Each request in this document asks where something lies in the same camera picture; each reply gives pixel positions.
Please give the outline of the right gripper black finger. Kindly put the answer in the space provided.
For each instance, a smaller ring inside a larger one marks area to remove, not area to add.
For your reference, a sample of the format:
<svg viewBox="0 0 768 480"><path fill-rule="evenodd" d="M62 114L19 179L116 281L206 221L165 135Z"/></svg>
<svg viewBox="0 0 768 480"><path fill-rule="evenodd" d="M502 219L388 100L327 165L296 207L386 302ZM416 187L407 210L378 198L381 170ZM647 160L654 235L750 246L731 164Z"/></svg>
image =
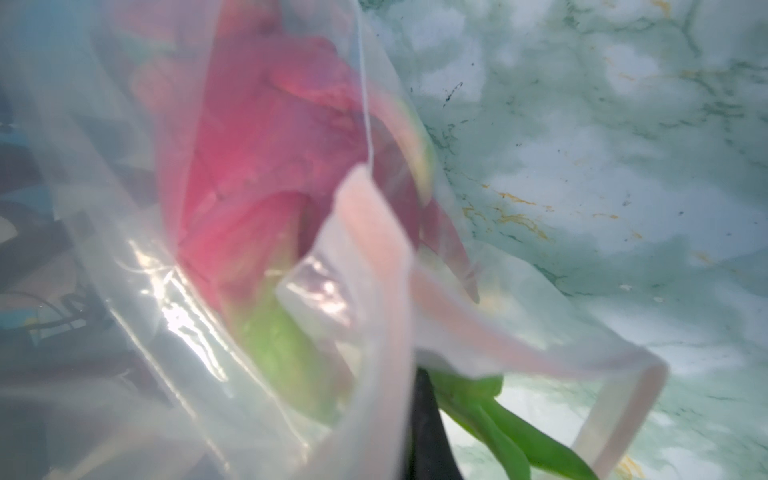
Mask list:
<svg viewBox="0 0 768 480"><path fill-rule="evenodd" d="M418 368L405 447L407 480L462 480L426 370Z"/></svg>

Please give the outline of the clear zip-top plastic bag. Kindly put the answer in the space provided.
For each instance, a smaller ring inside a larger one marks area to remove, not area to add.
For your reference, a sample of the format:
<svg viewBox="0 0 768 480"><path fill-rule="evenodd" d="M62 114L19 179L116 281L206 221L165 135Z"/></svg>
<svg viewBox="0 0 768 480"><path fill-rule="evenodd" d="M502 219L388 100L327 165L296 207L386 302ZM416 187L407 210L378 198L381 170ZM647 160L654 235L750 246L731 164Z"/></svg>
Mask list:
<svg viewBox="0 0 768 480"><path fill-rule="evenodd" d="M604 479L667 381L468 239L355 1L5 1L1 88L5 479Z"/></svg>

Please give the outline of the pink dragon fruit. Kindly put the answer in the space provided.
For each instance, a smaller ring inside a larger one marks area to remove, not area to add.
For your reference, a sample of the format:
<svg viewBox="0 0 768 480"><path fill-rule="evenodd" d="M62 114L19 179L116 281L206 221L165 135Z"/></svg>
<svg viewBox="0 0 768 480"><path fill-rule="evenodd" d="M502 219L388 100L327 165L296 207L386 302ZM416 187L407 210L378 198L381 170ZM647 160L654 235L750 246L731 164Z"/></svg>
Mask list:
<svg viewBox="0 0 768 480"><path fill-rule="evenodd" d="M349 171L373 165L411 245L472 300L474 271L433 195L435 153L410 104L351 57L355 1L117 1L133 96L157 128L163 221L197 291L294 408L328 423L351 391L275 288L315 242Z"/></svg>

